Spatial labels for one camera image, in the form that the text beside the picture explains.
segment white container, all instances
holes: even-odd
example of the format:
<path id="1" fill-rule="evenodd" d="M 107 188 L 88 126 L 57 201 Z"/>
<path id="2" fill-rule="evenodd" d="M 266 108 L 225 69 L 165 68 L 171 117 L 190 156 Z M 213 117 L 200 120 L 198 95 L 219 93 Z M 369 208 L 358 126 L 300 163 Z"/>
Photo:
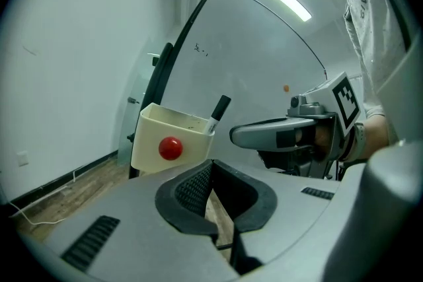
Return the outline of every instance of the white container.
<path id="1" fill-rule="evenodd" d="M 207 159 L 214 132 L 206 135 L 206 119 L 150 104 L 139 113 L 132 149 L 131 166 L 143 172 L 161 170 Z M 160 142 L 175 137 L 182 143 L 182 154 L 165 160 L 159 153 Z"/>

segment white cable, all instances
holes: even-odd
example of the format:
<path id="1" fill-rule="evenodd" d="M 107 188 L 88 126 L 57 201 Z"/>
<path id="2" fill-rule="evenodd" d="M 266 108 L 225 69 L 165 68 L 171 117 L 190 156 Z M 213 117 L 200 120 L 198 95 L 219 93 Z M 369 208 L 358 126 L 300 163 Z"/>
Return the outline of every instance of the white cable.
<path id="1" fill-rule="evenodd" d="M 15 207 L 16 209 L 18 209 L 20 211 L 20 213 L 24 216 L 24 218 L 33 226 L 38 226 L 38 225 L 55 225 L 56 223 L 62 222 L 66 219 L 62 219 L 56 222 L 37 222 L 37 223 L 33 223 L 31 222 L 31 220 L 24 214 L 23 211 L 20 210 L 19 207 L 17 207 L 16 205 L 14 205 L 13 203 L 9 202 L 10 205 L 12 205 L 13 207 Z"/>

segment white shirt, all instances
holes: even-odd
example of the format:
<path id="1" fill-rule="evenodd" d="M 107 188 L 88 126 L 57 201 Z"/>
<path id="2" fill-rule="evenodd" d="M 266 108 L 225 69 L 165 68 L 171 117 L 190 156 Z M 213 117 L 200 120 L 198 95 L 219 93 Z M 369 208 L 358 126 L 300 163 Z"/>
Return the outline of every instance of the white shirt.
<path id="1" fill-rule="evenodd" d="M 347 0 L 346 27 L 360 60 L 367 118 L 385 115 L 376 92 L 405 55 L 403 35 L 389 0 Z M 389 124 L 389 141 L 397 140 Z"/>

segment wall outlet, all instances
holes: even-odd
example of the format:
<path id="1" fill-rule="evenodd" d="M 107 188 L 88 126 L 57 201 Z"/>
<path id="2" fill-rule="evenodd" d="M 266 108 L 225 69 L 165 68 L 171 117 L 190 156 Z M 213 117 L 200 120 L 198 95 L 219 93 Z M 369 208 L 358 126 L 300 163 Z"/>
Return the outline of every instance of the wall outlet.
<path id="1" fill-rule="evenodd" d="M 18 156 L 19 167 L 25 166 L 26 164 L 29 163 L 27 151 L 17 152 L 16 155 Z"/>

